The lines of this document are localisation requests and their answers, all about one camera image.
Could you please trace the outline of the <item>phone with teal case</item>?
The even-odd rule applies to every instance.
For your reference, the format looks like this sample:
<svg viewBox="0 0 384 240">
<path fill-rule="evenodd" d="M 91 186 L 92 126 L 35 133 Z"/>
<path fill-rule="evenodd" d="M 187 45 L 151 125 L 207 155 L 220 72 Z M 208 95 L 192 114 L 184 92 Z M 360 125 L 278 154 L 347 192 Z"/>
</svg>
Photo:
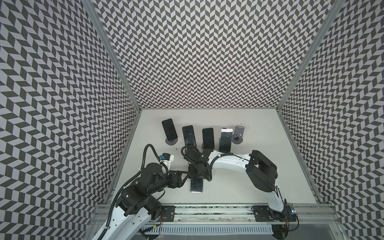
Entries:
<svg viewBox="0 0 384 240">
<path fill-rule="evenodd" d="M 219 152 L 230 153 L 232 145 L 233 129 L 222 128 L 219 140 Z"/>
</svg>

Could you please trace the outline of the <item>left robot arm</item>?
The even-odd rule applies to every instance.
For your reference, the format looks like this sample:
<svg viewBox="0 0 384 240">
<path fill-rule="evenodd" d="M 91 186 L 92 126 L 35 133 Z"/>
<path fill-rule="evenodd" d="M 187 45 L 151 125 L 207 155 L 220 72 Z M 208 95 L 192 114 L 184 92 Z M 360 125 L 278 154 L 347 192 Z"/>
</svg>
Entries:
<svg viewBox="0 0 384 240">
<path fill-rule="evenodd" d="M 118 191 L 109 209 L 107 220 L 94 240 L 130 240 L 147 223 L 162 215 L 162 203 L 153 196 L 166 188 L 181 188 L 190 173 L 163 172 L 164 163 L 150 163 L 132 179 L 136 183 Z"/>
</svg>

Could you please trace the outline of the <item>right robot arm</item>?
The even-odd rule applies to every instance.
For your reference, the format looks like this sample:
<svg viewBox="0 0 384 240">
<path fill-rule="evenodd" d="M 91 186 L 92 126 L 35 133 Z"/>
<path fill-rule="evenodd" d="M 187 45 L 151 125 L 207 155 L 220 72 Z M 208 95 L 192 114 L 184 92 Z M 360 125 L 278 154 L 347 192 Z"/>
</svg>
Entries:
<svg viewBox="0 0 384 240">
<path fill-rule="evenodd" d="M 279 187 L 277 166 L 260 151 L 253 150 L 249 155 L 236 155 L 222 153 L 213 149 L 200 152 L 196 147 L 184 146 L 181 154 L 189 163 L 189 172 L 192 178 L 213 180 L 213 169 L 227 169 L 246 173 L 252 184 L 265 193 L 269 220 L 273 222 L 287 222 L 285 216 L 286 205 Z"/>
</svg>

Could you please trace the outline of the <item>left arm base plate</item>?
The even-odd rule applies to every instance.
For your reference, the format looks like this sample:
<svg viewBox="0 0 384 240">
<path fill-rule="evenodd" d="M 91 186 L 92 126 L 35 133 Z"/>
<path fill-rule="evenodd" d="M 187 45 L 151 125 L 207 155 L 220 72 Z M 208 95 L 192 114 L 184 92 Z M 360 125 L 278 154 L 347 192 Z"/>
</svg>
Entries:
<svg viewBox="0 0 384 240">
<path fill-rule="evenodd" d="M 157 219 L 158 222 L 173 222 L 175 219 L 176 206 L 166 205 L 162 206 L 160 210 L 160 216 Z"/>
</svg>

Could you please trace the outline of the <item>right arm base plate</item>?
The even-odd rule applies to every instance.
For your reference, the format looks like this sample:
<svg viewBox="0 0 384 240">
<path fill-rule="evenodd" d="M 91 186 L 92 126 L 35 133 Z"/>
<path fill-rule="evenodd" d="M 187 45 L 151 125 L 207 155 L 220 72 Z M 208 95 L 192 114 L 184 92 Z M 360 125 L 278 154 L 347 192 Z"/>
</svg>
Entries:
<svg viewBox="0 0 384 240">
<path fill-rule="evenodd" d="M 251 211 L 254 214 L 256 222 L 278 222 L 288 223 L 296 222 L 297 215 L 290 206 L 284 206 L 282 212 L 270 209 L 268 206 L 253 206 Z"/>
</svg>

